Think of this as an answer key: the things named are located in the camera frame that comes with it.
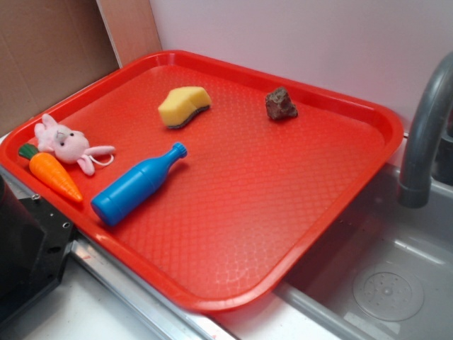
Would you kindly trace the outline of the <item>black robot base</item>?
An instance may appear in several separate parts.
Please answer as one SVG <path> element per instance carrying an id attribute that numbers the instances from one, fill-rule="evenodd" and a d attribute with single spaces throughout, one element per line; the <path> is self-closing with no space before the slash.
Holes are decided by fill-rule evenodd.
<path id="1" fill-rule="evenodd" d="M 74 232 L 47 200 L 17 198 L 1 180 L 1 328 L 61 283 Z"/>

